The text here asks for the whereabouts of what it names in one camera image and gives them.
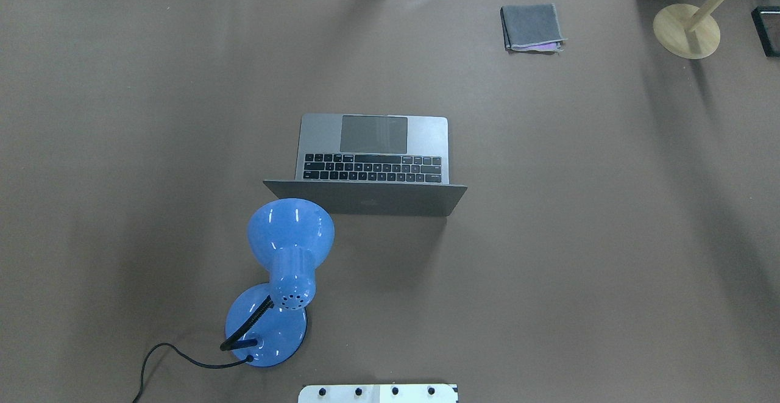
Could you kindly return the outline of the wooden mug tree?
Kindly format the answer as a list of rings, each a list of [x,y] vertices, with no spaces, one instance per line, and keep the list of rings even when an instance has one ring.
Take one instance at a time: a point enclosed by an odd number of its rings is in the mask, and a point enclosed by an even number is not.
[[[724,0],[706,0],[697,7],[668,5],[655,16],[652,28],[656,39],[669,52],[685,59],[708,57],[717,49],[721,34],[711,13]]]

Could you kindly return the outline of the folded grey cloth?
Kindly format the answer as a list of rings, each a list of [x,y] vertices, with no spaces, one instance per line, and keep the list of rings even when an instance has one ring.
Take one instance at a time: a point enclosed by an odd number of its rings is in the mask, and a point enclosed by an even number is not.
[[[558,12],[552,3],[504,5],[500,8],[504,47],[507,51],[554,53],[562,51]]]

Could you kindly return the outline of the grey laptop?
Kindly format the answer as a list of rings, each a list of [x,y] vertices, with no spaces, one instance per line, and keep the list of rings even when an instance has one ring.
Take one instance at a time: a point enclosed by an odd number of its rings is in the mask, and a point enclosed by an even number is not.
[[[294,178],[264,185],[331,214],[445,217],[467,189],[449,165],[445,117],[307,113]]]

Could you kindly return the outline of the blue desk lamp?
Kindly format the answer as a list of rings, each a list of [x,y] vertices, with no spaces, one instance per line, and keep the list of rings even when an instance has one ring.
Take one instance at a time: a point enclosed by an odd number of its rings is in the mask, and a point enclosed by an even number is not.
[[[257,209],[246,235],[269,280],[248,288],[232,303],[220,350],[267,368],[287,361],[303,344],[306,307],[316,294],[315,270],[332,248],[335,227],[319,205],[285,198]]]

